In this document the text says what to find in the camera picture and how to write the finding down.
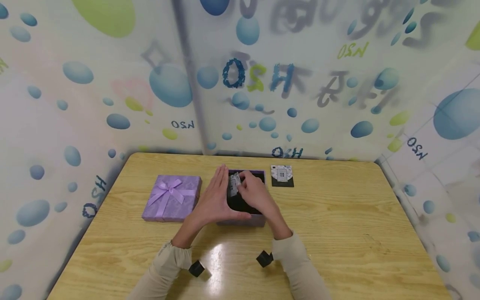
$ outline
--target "purple gift box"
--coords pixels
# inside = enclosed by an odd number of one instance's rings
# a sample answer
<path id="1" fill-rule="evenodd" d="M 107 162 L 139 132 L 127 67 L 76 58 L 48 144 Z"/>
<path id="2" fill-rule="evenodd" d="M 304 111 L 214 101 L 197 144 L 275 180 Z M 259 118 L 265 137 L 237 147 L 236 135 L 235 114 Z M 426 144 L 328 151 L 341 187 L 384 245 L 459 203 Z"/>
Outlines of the purple gift box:
<path id="1" fill-rule="evenodd" d="M 200 176 L 159 175 L 142 218 L 145 221 L 183 222 L 200 195 Z"/>

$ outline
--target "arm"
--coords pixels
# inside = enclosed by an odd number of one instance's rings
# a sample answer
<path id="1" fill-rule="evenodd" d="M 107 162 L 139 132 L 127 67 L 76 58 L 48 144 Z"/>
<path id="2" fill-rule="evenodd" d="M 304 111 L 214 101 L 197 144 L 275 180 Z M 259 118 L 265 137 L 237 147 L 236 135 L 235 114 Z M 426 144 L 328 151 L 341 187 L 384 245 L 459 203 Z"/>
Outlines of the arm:
<path id="1" fill-rule="evenodd" d="M 280 261 L 288 276 L 290 290 L 295 300 L 331 300 L 322 277 L 307 255 L 298 235 L 290 230 L 278 205 L 268 193 L 265 184 L 250 172 L 240 174 L 244 178 L 238 186 L 242 198 L 260 211 L 267 219 L 274 240 L 273 258 Z"/>

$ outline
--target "green circle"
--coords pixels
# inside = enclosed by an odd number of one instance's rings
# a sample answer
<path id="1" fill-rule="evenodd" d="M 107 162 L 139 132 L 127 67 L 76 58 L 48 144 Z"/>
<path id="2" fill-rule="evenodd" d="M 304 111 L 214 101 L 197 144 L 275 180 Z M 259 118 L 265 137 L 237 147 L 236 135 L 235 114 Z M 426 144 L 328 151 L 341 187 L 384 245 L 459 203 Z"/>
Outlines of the green circle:
<path id="1" fill-rule="evenodd" d="M 72 0 L 91 26 L 111 37 L 125 37 L 135 27 L 132 0 Z"/>

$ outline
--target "person's left hand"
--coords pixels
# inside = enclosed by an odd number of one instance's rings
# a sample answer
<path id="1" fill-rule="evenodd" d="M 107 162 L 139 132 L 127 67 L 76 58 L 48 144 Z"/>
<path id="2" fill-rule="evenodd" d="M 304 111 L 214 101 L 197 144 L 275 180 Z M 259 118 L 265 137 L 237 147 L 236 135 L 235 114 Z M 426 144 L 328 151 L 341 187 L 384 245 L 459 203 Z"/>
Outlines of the person's left hand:
<path id="1" fill-rule="evenodd" d="M 200 196 L 197 206 L 191 213 L 202 226 L 224 220 L 248 220 L 249 213 L 231 209 L 227 204 L 228 168 L 218 167 L 210 184 Z"/>

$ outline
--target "small card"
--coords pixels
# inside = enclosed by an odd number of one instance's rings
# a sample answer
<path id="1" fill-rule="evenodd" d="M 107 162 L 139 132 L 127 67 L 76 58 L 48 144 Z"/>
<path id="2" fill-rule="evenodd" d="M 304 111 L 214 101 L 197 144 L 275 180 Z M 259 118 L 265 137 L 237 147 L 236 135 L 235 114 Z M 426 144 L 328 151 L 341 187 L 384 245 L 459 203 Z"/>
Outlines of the small card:
<path id="1" fill-rule="evenodd" d="M 271 165 L 272 186 L 293 188 L 292 166 Z"/>

